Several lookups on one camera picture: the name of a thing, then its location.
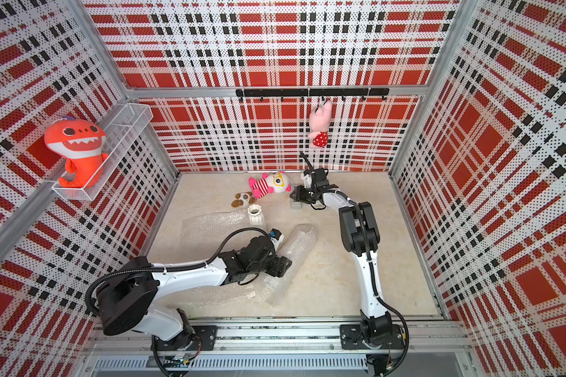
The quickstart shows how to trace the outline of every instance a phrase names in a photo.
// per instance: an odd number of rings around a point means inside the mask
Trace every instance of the mounting plate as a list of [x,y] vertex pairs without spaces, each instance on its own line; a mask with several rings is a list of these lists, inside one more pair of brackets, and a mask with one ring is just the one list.
[[358,339],[359,335],[359,325],[340,325],[341,349],[403,349],[404,347],[402,332],[398,325],[392,325],[392,335],[386,336],[380,347],[367,346],[363,343],[362,336],[358,342],[354,343],[352,339]]
[[[195,334],[202,340],[202,351],[213,351],[218,326],[193,326],[193,329],[195,330]],[[158,339],[156,345],[158,351],[177,351],[174,349],[173,339],[169,341]],[[194,340],[185,351],[197,351],[198,348],[199,342]]]

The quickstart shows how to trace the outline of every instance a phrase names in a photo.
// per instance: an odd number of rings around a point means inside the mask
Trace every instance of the beige floor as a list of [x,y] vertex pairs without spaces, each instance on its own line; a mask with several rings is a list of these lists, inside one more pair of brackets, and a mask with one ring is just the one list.
[[[184,174],[148,254],[150,262],[185,262],[180,256],[181,220],[213,212],[234,210],[237,192],[247,191],[249,173]],[[300,183],[299,173],[290,173]],[[422,269],[402,218],[391,183],[385,173],[331,172],[329,180],[356,201],[374,208],[381,241],[378,252],[383,297],[406,315],[436,314]],[[339,217],[334,210],[290,208],[287,194],[270,194],[258,200],[267,227],[291,234],[298,224],[311,224],[319,237],[286,295],[270,306],[258,294],[247,300],[222,305],[184,305],[171,294],[163,304],[182,306],[190,317],[264,317],[358,315],[360,289],[354,262],[340,238]]]

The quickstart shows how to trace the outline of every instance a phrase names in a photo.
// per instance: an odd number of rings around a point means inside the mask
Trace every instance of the plush toy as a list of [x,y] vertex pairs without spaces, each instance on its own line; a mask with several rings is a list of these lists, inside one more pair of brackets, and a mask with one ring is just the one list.
[[291,191],[291,181],[282,171],[272,174],[262,174],[262,179],[255,180],[249,178],[249,186],[252,188],[253,195],[260,199],[266,194],[273,192]]
[[58,179],[62,187],[80,188],[88,183],[94,185],[101,177],[102,171],[90,178],[106,160],[108,154],[103,153],[103,145],[107,135],[96,124],[71,117],[54,122],[44,134],[46,147],[65,157],[65,170],[75,173],[73,181],[63,177]]
[[331,124],[331,101],[327,101],[323,106],[317,107],[310,112],[308,124],[310,125],[310,133],[308,138],[311,140],[309,148],[323,148],[327,146],[329,141],[329,126]]
[[240,192],[235,195],[235,199],[230,205],[233,208],[246,207],[252,205],[256,202],[256,198],[253,197],[253,192]]

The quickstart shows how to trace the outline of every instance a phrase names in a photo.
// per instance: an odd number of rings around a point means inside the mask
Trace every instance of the perforated wall panel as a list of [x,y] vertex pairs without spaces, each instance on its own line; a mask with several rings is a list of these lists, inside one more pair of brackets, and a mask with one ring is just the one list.
[[459,0],[83,0],[132,87],[427,82]]
[[566,375],[566,1],[481,1],[396,179],[490,375]]
[[91,329],[84,293],[137,256],[172,180],[143,136],[90,202],[57,199],[0,265],[0,376],[67,376]]
[[0,226],[56,168],[42,135],[59,116],[98,121],[119,94],[59,1],[0,1]]
[[334,97],[329,144],[308,148],[308,114],[320,99],[151,98],[151,124],[181,171],[303,169],[300,151],[333,170],[386,171],[417,96]]

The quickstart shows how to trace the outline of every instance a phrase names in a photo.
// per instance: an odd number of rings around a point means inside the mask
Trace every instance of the red polka dot dress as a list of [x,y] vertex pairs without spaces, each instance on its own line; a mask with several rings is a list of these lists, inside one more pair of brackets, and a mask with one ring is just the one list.
[[313,139],[313,144],[316,147],[326,147],[329,141],[329,132],[319,132],[317,137]]

